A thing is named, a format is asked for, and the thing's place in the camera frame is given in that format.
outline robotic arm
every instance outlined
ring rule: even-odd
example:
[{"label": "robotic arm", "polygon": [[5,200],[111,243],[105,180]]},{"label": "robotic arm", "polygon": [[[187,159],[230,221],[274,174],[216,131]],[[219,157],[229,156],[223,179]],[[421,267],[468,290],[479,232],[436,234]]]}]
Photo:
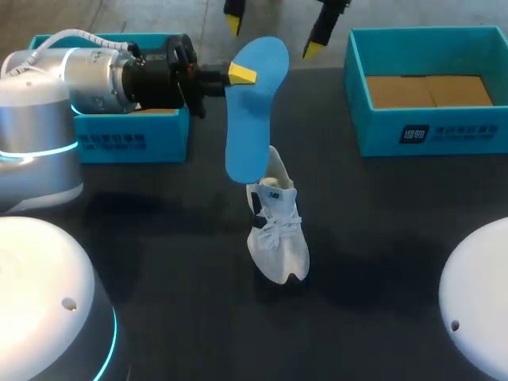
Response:
[{"label": "robotic arm", "polygon": [[[51,48],[63,37],[97,48]],[[126,114],[188,108],[205,117],[205,96],[255,83],[232,62],[199,67],[189,36],[169,36],[156,49],[116,43],[72,29],[37,50],[14,52],[0,71],[0,213],[58,205],[83,189],[74,114]]]}]

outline shoe insole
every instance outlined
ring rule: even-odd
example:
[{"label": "shoe insole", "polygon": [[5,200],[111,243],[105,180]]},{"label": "shoe insole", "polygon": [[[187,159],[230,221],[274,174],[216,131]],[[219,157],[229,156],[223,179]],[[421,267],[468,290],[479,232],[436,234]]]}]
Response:
[{"label": "shoe insole", "polygon": [[257,72],[252,85],[228,86],[228,138],[225,168],[237,183],[256,183],[266,172],[270,146],[271,105],[289,70],[286,45],[275,37],[247,44],[235,64]]}]

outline concrete floor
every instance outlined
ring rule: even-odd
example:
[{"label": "concrete floor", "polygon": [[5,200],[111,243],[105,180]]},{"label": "concrete floor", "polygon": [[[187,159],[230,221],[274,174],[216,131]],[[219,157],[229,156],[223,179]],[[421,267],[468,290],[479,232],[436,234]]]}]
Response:
[{"label": "concrete floor", "polygon": [[328,48],[304,61],[302,50],[321,3],[247,0],[241,35],[233,37],[223,0],[0,0],[0,60],[25,48],[35,34],[80,28],[95,33],[185,32],[201,63],[232,59],[261,36],[284,40],[293,67],[342,66],[348,31],[358,27],[499,25],[508,34],[506,0],[353,0]]}]

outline teal box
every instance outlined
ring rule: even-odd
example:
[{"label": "teal box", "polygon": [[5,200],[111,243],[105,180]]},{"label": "teal box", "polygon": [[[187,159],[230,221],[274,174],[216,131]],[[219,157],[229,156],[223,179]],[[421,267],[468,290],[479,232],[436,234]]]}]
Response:
[{"label": "teal box", "polygon": [[[375,110],[366,75],[478,75],[494,106]],[[362,156],[508,152],[508,44],[497,27],[353,29],[344,85]]]},{"label": "teal box", "polygon": [[[99,34],[116,42],[136,41],[141,48],[158,48],[169,34]],[[35,36],[37,48],[50,36]],[[90,41],[68,37],[52,48],[96,48]],[[190,115],[187,108],[174,114],[77,115],[74,118],[81,162],[182,163],[187,157]]]}]

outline dark table surface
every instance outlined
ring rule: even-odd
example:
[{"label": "dark table surface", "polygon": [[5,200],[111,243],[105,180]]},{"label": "dark table surface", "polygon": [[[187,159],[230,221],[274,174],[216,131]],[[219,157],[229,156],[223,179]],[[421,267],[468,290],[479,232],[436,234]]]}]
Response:
[{"label": "dark table surface", "polygon": [[292,71],[273,111],[310,250],[300,287],[248,253],[223,99],[193,121],[187,163],[88,166],[79,200],[30,214],[89,253],[133,381],[487,379],[449,340],[437,291],[459,242],[508,214],[508,156],[362,159],[341,76]]}]

